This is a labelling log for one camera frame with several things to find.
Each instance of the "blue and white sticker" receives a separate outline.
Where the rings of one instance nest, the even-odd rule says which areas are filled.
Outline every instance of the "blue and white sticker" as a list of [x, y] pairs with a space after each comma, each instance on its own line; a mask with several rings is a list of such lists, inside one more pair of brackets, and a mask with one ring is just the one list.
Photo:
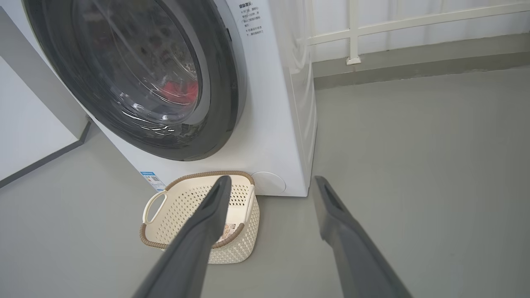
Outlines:
[[162, 183], [162, 181], [160, 181], [160, 179], [155, 175], [155, 173], [153, 173], [153, 172], [140, 172], [140, 174], [142, 174], [144, 176], [145, 180], [147, 180], [147, 182], [149, 182], [151, 184], [151, 186], [154, 189], [156, 189], [156, 191], [164, 190], [165, 184]]

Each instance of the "brown basket rim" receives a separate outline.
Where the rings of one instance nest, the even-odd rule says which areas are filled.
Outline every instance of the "brown basket rim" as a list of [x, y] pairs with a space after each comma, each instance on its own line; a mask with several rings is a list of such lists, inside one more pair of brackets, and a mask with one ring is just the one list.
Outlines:
[[[197, 174], [191, 174], [191, 175], [182, 176], [182, 177], [176, 179], [175, 181], [171, 182], [170, 184], [168, 184], [168, 186], [166, 186], [165, 190], [169, 191], [177, 183], [182, 182], [184, 180], [193, 179], [193, 178], [200, 178], [200, 177], [207, 177], [207, 176], [224, 176], [224, 175], [243, 176], [243, 177], [247, 178], [250, 181], [251, 185], [255, 185], [254, 184], [254, 179], [252, 178], [252, 176], [250, 176], [250, 174], [248, 174], [246, 172], [243, 172], [243, 171], [212, 171], [212, 172], [204, 172], [204, 173], [197, 173]], [[163, 244], [163, 243], [159, 243], [159, 242], [153, 242], [153, 241], [149, 241], [147, 239], [147, 237], [145, 235], [145, 229], [146, 228], [147, 228], [147, 225], [145, 223], [142, 223], [142, 225], [140, 227], [140, 240], [142, 241], [142, 243], [147, 245], [147, 246], [149, 246], [149, 247], [166, 249], [167, 248], [167, 244]], [[241, 233], [243, 228], [244, 228], [244, 224], [243, 223], [239, 224], [239, 226], [237, 227], [236, 231], [232, 235], [230, 235], [227, 239], [225, 239], [225, 240], [223, 240], [223, 241], [221, 241], [219, 243], [215, 243], [211, 248], [212, 249], [217, 249], [217, 248], [221, 248], [221, 247], [229, 244], [234, 239], [236, 239], [237, 236], [239, 236], [239, 234]]]

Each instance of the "label inside basket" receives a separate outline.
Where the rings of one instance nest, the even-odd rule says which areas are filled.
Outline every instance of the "label inside basket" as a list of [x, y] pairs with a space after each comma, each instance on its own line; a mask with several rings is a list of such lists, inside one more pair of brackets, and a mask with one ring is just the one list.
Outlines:
[[225, 224], [225, 229], [223, 230], [223, 235], [221, 235], [221, 238], [219, 238], [219, 240], [217, 240], [217, 242], [223, 241], [226, 238], [228, 238], [230, 235], [232, 235], [235, 232], [235, 230], [237, 229], [237, 226], [238, 225], [236, 225], [236, 224], [226, 223]]
[[153, 172], [140, 172], [140, 174], [142, 174], [145, 178], [145, 180], [147, 180], [147, 182], [149, 182], [151, 184], [151, 186], [156, 189], [156, 191], [162, 191], [164, 190], [165, 188], [165, 184], [160, 181], [160, 179], [155, 175], [155, 173]]

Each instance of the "front-loading washing machine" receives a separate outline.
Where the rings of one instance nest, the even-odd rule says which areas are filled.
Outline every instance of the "front-loading washing machine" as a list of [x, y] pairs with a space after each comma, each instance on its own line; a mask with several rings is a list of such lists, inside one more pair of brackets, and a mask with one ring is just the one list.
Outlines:
[[258, 195], [306, 196], [316, 105], [304, 1], [4, 6], [155, 189], [187, 174], [240, 170]]

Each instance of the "perforated basket wall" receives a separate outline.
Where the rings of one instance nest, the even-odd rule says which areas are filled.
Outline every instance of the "perforated basket wall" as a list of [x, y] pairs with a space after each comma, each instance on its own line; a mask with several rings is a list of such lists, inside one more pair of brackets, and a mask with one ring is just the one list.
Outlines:
[[[151, 223], [142, 224], [140, 229], [142, 242], [150, 247], [165, 249], [222, 175], [230, 175], [232, 178], [229, 209], [232, 212], [237, 212], [238, 209], [247, 210], [245, 198], [249, 194], [251, 185], [254, 185], [254, 180], [247, 173], [226, 171], [185, 176], [166, 187], [165, 202]], [[209, 264], [241, 262], [252, 253], [258, 235], [260, 209], [255, 195], [252, 195], [247, 204], [250, 204], [250, 216], [244, 222], [243, 230], [228, 244], [212, 248]]]

